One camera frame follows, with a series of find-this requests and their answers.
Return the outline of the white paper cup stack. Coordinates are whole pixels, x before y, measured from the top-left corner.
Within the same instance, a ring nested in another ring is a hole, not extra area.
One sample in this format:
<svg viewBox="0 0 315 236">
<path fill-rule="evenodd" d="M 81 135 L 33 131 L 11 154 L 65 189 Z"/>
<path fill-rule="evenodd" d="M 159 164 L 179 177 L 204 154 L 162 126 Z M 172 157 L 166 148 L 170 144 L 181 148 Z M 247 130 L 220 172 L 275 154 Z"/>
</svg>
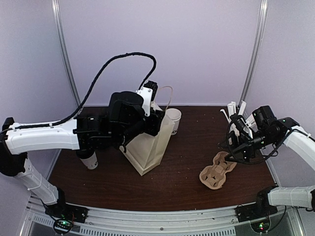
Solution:
<svg viewBox="0 0 315 236">
<path fill-rule="evenodd" d="M 169 108 L 169 109 L 166 110 L 166 114 L 174 122 L 172 135 L 175 135 L 175 134 L 177 134 L 177 131 L 178 131 L 178 127 L 179 127 L 179 123 L 180 123 L 180 119 L 181 119 L 182 113 L 181 113 L 180 110 L 178 110 L 176 108 Z"/>
</svg>

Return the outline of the white paper bag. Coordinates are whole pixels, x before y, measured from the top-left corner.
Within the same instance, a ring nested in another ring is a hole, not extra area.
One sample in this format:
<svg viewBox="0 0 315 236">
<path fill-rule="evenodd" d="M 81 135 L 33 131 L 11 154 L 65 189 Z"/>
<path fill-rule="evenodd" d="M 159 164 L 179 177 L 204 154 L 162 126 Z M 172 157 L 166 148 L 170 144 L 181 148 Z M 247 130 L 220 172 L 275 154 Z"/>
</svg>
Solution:
<svg viewBox="0 0 315 236">
<path fill-rule="evenodd" d="M 159 133 L 156 136 L 142 133 L 128 143 L 126 148 L 120 147 L 122 154 L 141 176 L 161 163 L 174 127 L 166 110 L 160 108 L 155 101 L 151 103 L 151 109 L 164 111 Z"/>
</svg>

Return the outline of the cardboard cup carrier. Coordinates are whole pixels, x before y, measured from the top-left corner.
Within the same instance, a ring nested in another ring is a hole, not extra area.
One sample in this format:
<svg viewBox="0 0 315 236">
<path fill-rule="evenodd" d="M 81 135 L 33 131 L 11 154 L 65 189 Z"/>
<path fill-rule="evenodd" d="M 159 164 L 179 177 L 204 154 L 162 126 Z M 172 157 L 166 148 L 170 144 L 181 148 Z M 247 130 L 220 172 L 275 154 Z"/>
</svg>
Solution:
<svg viewBox="0 0 315 236">
<path fill-rule="evenodd" d="M 199 180 L 212 190 L 222 188 L 226 182 L 226 174 L 234 170 L 237 163 L 225 160 L 226 151 L 220 151 L 213 158 L 213 164 L 206 166 L 199 174 Z"/>
</svg>

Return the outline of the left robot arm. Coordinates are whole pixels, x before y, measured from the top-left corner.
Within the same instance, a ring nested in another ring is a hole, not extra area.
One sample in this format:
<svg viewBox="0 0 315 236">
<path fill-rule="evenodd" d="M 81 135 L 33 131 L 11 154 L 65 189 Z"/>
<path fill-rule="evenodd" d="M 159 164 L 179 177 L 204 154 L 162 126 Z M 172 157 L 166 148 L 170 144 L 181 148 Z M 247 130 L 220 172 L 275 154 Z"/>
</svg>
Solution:
<svg viewBox="0 0 315 236">
<path fill-rule="evenodd" d="M 71 208 L 64 192 L 47 181 L 27 157 L 28 151 L 70 149 L 82 160 L 94 160 L 97 150 L 126 147 L 142 133 L 156 136 L 164 111 L 153 106 L 152 90 L 112 94 L 102 115 L 73 114 L 68 121 L 21 125 L 7 118 L 0 134 L 0 171 L 19 179 L 36 194 L 47 211 L 67 218 Z"/>
</svg>

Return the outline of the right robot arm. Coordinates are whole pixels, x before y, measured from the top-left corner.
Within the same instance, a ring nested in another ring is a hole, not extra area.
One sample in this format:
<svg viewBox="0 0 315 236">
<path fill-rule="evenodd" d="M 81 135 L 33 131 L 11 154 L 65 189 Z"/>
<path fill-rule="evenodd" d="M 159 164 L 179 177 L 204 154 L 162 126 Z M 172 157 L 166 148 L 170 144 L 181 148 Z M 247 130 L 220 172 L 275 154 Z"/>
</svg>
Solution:
<svg viewBox="0 0 315 236">
<path fill-rule="evenodd" d="M 245 104 L 236 109 L 227 105 L 224 115 L 228 121 L 225 160 L 245 165 L 258 165 L 276 155 L 285 145 L 298 154 L 311 168 L 315 167 L 315 140 L 298 122 L 290 117 L 278 119 L 270 106 L 261 106 L 248 118 L 243 117 Z M 315 187 L 268 187 L 257 194 L 252 212 L 264 216 L 271 207 L 291 206 L 315 209 Z"/>
</svg>

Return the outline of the white wrapped stirrers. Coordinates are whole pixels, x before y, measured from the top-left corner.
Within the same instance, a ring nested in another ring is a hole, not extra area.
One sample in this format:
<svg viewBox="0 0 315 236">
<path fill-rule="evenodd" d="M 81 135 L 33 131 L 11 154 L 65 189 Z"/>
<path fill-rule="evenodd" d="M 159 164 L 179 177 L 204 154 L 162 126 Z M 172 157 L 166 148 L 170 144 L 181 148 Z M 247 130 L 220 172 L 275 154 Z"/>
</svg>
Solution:
<svg viewBox="0 0 315 236">
<path fill-rule="evenodd" d="M 241 119 L 245 123 L 245 128 L 243 129 L 251 138 L 253 137 L 253 127 L 256 125 L 253 115 L 250 115 L 248 118 L 244 119 L 243 114 L 245 111 L 247 103 L 242 100 L 239 109 L 236 108 L 236 102 L 231 101 L 227 105 L 228 114 L 225 112 L 225 109 L 220 109 L 227 120 L 228 123 L 231 123 L 231 116 L 232 115 L 241 115 Z"/>
</svg>

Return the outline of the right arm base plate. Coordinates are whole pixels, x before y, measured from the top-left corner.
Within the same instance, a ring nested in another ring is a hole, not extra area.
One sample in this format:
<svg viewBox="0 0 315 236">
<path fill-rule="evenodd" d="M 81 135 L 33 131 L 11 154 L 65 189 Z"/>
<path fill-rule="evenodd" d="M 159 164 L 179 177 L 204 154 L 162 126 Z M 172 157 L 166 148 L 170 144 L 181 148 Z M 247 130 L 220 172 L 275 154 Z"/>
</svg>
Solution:
<svg viewBox="0 0 315 236">
<path fill-rule="evenodd" d="M 251 229 L 258 234 L 268 233 L 271 230 L 271 219 L 272 214 L 276 214 L 278 209 L 276 206 L 268 206 L 263 208 L 257 203 L 249 205 L 238 205 L 235 208 L 238 222 L 249 221 Z"/>
</svg>

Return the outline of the front aluminium rail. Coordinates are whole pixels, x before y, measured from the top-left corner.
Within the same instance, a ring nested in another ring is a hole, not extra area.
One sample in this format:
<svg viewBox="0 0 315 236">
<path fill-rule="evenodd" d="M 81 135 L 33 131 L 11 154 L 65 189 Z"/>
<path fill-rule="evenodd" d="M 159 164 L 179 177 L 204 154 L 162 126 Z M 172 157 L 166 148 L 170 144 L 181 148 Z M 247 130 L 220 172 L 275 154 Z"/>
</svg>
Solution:
<svg viewBox="0 0 315 236">
<path fill-rule="evenodd" d="M 143 212 L 90 207 L 71 236 L 304 236 L 295 208 L 240 222 L 235 206 L 208 210 Z"/>
</svg>

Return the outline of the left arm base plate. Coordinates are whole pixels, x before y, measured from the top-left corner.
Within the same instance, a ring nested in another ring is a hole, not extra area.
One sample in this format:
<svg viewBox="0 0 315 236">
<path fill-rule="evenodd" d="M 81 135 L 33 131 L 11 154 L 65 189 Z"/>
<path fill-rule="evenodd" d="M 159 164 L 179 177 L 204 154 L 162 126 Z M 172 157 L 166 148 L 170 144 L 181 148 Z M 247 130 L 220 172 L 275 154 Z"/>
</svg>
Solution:
<svg viewBox="0 0 315 236">
<path fill-rule="evenodd" d="M 45 213 L 53 220 L 53 230 L 59 235 L 69 233 L 75 223 L 85 223 L 88 209 L 86 207 L 66 204 L 64 208 L 43 204 Z"/>
</svg>

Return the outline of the right aluminium frame post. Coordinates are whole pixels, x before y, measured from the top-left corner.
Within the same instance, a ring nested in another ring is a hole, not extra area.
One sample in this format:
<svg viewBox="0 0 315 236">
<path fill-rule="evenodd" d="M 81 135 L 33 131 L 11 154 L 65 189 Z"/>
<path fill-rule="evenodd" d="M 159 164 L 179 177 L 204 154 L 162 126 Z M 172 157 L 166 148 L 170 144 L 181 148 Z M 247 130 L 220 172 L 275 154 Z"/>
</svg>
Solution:
<svg viewBox="0 0 315 236">
<path fill-rule="evenodd" d="M 243 87 L 242 94 L 240 97 L 239 105 L 241 104 L 242 101 L 246 100 L 247 95 L 250 90 L 251 82 L 252 82 L 256 64 L 258 61 L 259 49 L 261 47 L 261 43 L 264 36 L 264 31 L 265 31 L 265 26 L 266 26 L 266 21 L 267 21 L 267 14 L 268 14 L 268 0 L 261 0 L 257 26 L 256 26 L 255 39 L 254 39 L 254 44 L 252 48 L 252 55 L 251 55 L 244 87 Z"/>
</svg>

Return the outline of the aluminium frame post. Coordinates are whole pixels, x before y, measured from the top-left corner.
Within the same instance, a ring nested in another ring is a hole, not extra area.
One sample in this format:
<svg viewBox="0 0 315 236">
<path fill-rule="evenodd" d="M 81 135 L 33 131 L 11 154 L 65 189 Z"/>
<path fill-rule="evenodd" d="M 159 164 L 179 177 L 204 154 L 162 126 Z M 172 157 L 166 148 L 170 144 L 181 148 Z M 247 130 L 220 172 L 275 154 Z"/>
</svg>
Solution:
<svg viewBox="0 0 315 236">
<path fill-rule="evenodd" d="M 59 44 L 61 48 L 61 54 L 62 54 L 62 59 L 63 59 L 63 64 L 66 72 L 67 79 L 69 81 L 70 85 L 70 90 L 72 92 L 73 98 L 75 100 L 76 106 L 78 107 L 81 103 L 78 90 L 75 84 L 75 80 L 73 77 L 72 73 L 72 68 L 70 64 L 70 59 L 66 47 L 66 40 L 64 36 L 64 31 L 63 31 L 63 24 L 62 24 L 62 16 L 61 16 L 61 11 L 60 11 L 60 1 L 59 0 L 52 0 L 52 10 L 53 10 L 53 15 L 55 19 L 55 24 L 57 28 L 57 33 L 59 37 Z"/>
<path fill-rule="evenodd" d="M 241 104 L 242 101 L 246 100 L 247 95 L 250 90 L 251 82 L 252 82 L 256 64 L 258 61 L 259 49 L 261 47 L 261 43 L 264 36 L 264 31 L 265 31 L 265 26 L 266 26 L 266 21 L 267 21 L 267 14 L 268 14 L 268 0 L 261 0 L 257 26 L 256 26 L 255 39 L 254 39 L 254 44 L 252 48 L 252 55 L 251 55 L 244 87 L 243 87 L 242 94 L 240 97 L 239 105 Z"/>
</svg>

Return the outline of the left aluminium frame post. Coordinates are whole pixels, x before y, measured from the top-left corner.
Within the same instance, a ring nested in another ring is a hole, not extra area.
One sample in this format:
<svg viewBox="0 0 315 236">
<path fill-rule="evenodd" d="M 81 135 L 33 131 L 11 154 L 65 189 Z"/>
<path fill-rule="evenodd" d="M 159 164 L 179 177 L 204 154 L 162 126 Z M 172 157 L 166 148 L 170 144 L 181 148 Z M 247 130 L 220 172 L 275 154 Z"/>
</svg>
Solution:
<svg viewBox="0 0 315 236">
<path fill-rule="evenodd" d="M 63 31 L 63 24 L 62 24 L 62 16 L 61 16 L 61 11 L 60 11 L 60 1 L 59 0 L 52 0 L 52 10 L 53 10 L 53 15 L 55 19 L 55 24 L 57 28 L 57 33 L 59 37 L 59 44 L 61 48 L 61 54 L 62 54 L 62 59 L 63 59 L 63 64 L 66 72 L 67 79 L 69 81 L 70 85 L 70 90 L 72 92 L 73 98 L 75 100 L 76 106 L 78 107 L 81 103 L 78 90 L 75 84 L 75 80 L 73 77 L 72 73 L 72 68 L 70 64 L 70 59 L 66 47 L 66 40 L 64 36 L 64 31 Z"/>
</svg>

